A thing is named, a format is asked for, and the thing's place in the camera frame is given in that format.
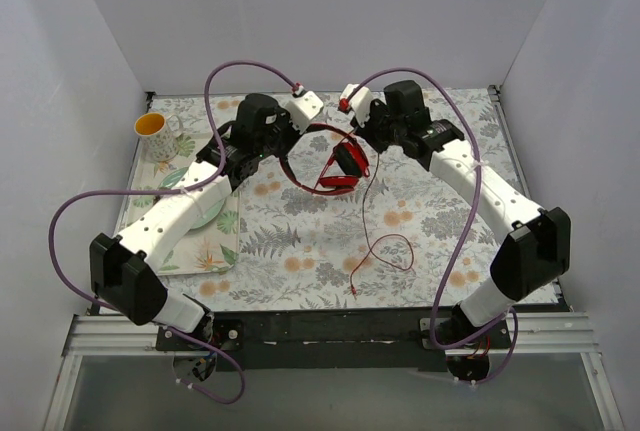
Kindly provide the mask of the red headphones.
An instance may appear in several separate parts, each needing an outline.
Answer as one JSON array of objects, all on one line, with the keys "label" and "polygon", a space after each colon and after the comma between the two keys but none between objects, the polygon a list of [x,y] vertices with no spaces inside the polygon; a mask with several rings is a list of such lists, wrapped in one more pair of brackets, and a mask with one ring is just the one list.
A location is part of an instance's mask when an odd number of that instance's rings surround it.
[{"label": "red headphones", "polygon": [[364,149],[353,136],[353,132],[345,132],[332,125],[311,124],[306,133],[321,131],[334,132],[341,136],[341,140],[332,148],[313,188],[298,181],[287,156],[279,158],[281,170],[292,184],[312,195],[341,196],[353,192],[362,178],[370,176],[370,164]]}]

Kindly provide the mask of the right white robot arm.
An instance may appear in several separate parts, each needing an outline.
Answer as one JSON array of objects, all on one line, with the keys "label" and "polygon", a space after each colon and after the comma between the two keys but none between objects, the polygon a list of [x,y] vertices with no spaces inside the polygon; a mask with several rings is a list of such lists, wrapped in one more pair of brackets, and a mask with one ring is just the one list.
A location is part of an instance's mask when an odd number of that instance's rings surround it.
[{"label": "right white robot arm", "polygon": [[393,83],[383,94],[377,99],[360,85],[344,89],[340,106],[353,111],[357,136],[378,153],[400,147],[465,200],[499,245],[489,278],[429,328],[436,348],[475,348],[514,304],[569,269],[571,220],[559,207],[544,209],[483,164],[469,132],[432,119],[416,82]]}]

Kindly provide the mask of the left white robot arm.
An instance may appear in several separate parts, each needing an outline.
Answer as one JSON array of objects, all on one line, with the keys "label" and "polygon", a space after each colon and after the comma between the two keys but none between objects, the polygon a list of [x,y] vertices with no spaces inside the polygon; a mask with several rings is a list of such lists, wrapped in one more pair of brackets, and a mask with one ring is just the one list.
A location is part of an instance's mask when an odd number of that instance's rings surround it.
[{"label": "left white robot arm", "polygon": [[286,156],[322,109],[311,91],[285,104],[247,95],[227,126],[229,135],[212,138],[198,152],[171,194],[116,236],[100,234],[91,242],[93,292],[134,324],[168,326],[188,349],[205,349],[213,337],[212,312],[168,289],[157,273],[206,211],[255,174],[262,160]]}]

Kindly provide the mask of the green ceramic plate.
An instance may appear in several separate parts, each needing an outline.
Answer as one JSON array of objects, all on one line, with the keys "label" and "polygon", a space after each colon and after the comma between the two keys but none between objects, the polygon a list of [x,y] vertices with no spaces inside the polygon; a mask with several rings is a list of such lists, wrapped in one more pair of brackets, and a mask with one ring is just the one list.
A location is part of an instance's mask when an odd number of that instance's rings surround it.
[{"label": "green ceramic plate", "polygon": [[[187,174],[187,171],[188,171],[187,167],[182,167],[175,171],[172,171],[160,182],[159,188],[160,189],[177,188],[178,185],[183,181],[185,175]],[[200,198],[196,198],[195,193],[189,194],[188,197],[195,199],[195,207],[197,209],[197,217],[198,217],[198,219],[192,224],[190,228],[191,231],[203,228],[208,223],[213,221],[222,211],[226,201],[225,198],[217,201],[216,203],[203,201]]]}]

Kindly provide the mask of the floral mug yellow inside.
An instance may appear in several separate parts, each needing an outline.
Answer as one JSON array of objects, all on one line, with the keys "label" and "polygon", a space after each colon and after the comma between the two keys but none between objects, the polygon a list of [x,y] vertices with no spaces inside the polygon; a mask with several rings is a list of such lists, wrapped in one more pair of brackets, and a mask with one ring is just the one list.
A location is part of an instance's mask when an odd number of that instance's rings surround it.
[{"label": "floral mug yellow inside", "polygon": [[147,158],[152,162],[164,162],[178,155],[178,138],[184,132],[184,125],[177,115],[148,112],[137,119],[134,131]]}]

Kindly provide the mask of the floral tablecloth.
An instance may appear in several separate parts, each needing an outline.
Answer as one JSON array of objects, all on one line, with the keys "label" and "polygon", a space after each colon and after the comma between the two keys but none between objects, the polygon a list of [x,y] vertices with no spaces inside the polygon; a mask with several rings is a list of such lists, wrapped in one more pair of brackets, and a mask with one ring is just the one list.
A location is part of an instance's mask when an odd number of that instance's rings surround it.
[{"label": "floral tablecloth", "polygon": [[[340,130],[337,93],[321,119]],[[340,135],[322,131],[290,154],[311,187]],[[377,174],[338,197],[296,187],[276,159],[262,162],[240,193],[239,254],[225,273],[160,276],[170,289],[216,311],[452,305],[489,275],[498,243],[445,183],[398,148],[369,154]]]}]

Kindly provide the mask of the floral rectangular tray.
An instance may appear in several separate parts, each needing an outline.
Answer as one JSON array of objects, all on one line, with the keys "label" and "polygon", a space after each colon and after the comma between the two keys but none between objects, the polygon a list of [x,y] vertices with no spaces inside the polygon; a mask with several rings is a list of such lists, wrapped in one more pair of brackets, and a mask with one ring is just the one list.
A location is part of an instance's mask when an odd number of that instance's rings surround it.
[{"label": "floral rectangular tray", "polygon": [[[133,166],[131,187],[151,190],[178,183],[209,141],[206,133],[186,132],[178,137],[178,154],[170,161],[153,162],[140,149]],[[161,276],[225,273],[239,254],[240,193],[211,207],[167,254],[158,269]]]}]

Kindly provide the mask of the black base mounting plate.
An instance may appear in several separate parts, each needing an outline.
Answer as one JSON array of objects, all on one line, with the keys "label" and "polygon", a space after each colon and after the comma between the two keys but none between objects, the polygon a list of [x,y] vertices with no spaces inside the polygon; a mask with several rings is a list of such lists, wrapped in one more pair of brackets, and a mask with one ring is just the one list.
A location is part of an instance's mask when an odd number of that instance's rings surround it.
[{"label": "black base mounting plate", "polygon": [[414,368],[445,372],[428,308],[220,312],[213,345],[243,369]]}]

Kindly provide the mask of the aluminium frame rail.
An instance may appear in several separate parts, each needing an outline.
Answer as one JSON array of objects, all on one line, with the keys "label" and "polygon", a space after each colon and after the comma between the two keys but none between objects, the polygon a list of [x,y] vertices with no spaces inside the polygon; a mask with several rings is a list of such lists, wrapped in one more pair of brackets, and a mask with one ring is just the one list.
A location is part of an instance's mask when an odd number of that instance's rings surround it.
[{"label": "aluminium frame rail", "polygon": [[427,310],[221,313],[241,365],[209,392],[182,384],[197,353],[121,316],[72,322],[48,430],[621,430],[588,317],[524,312],[488,350],[439,352]]}]

